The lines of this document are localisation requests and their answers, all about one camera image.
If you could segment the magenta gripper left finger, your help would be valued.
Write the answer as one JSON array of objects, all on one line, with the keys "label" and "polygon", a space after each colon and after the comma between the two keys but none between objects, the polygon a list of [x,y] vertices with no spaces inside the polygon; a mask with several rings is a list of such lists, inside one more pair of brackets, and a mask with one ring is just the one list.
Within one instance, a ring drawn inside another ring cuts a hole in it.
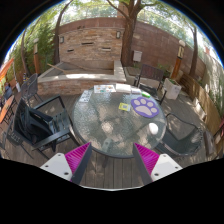
[{"label": "magenta gripper left finger", "polygon": [[66,154],[55,154],[41,166],[41,169],[79,185],[91,154],[92,145],[86,143]]}]

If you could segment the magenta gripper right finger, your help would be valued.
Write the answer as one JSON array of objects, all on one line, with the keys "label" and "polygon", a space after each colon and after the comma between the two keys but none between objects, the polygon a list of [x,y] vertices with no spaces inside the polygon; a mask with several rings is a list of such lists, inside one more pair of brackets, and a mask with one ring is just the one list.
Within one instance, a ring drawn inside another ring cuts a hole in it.
[{"label": "magenta gripper right finger", "polygon": [[168,154],[157,154],[140,144],[133,144],[133,155],[144,185],[182,169]]}]

